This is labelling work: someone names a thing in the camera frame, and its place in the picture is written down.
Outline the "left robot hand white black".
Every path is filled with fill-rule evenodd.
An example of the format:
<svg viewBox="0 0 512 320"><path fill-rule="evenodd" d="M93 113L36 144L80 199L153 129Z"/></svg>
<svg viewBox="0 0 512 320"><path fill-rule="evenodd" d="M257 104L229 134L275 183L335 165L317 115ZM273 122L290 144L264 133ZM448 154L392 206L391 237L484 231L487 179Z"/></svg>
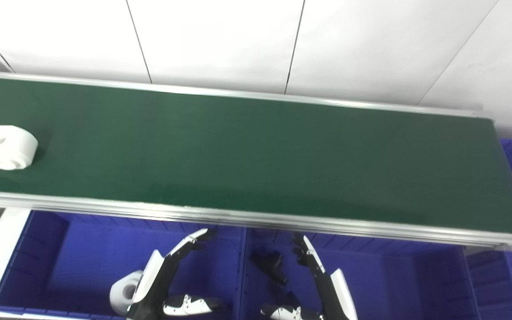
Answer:
<svg viewBox="0 0 512 320"><path fill-rule="evenodd" d="M169 294L181 260L193 250L202 249L202 242L218 233L215 228L202 228L184 237L163 256L155 249L127 308L128 320L164 320L167 317L197 316L213 313L223 306L219 298L191 294Z"/></svg>

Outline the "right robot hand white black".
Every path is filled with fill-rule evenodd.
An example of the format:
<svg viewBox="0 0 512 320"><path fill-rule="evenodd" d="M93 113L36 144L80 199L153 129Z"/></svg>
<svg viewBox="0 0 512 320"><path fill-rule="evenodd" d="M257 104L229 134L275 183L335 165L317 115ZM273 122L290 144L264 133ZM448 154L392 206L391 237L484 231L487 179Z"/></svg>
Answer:
<svg viewBox="0 0 512 320"><path fill-rule="evenodd" d="M303 233L295 232L292 242L297 263L306 267L313 277L322 310L313 312L293 301L292 304L263 304L260 314L271 320L356 320L356 308L343 271L338 268L333 273L326 272L317 251Z"/></svg>

